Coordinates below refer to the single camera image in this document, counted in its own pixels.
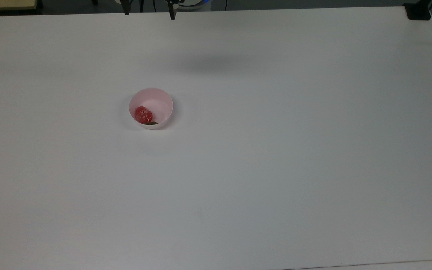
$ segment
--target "red strawberry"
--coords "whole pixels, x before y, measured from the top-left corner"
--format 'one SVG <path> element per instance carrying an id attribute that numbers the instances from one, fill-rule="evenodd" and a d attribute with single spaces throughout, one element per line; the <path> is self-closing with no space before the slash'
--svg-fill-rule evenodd
<path id="1" fill-rule="evenodd" d="M 153 113 L 148 110 L 145 106 L 139 106 L 134 111 L 134 118 L 141 124 L 149 124 L 153 121 Z"/>

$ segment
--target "white bowl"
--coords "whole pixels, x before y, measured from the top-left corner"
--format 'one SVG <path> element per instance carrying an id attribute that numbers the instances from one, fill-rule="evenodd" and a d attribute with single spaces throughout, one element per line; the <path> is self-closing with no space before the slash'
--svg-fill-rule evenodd
<path id="1" fill-rule="evenodd" d="M 145 106 L 153 113 L 155 125 L 145 125 L 136 121 L 134 111 L 139 106 Z M 137 92 L 129 102 L 129 113 L 134 121 L 146 129 L 162 128 L 173 113 L 173 99 L 164 90 L 159 88 L 146 88 Z"/>

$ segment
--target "white table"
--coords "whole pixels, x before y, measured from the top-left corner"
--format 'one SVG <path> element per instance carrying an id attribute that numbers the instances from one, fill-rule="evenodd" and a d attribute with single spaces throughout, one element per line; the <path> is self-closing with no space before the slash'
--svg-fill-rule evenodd
<path id="1" fill-rule="evenodd" d="M 164 130 L 128 111 L 175 102 Z M 432 260 L 432 20 L 0 17 L 0 270 Z"/>
<path id="2" fill-rule="evenodd" d="M 329 270 L 328 268 L 312 268 L 312 270 Z M 400 263 L 383 263 L 370 265 L 336 266 L 330 270 L 432 270 L 432 261 L 415 261 Z"/>

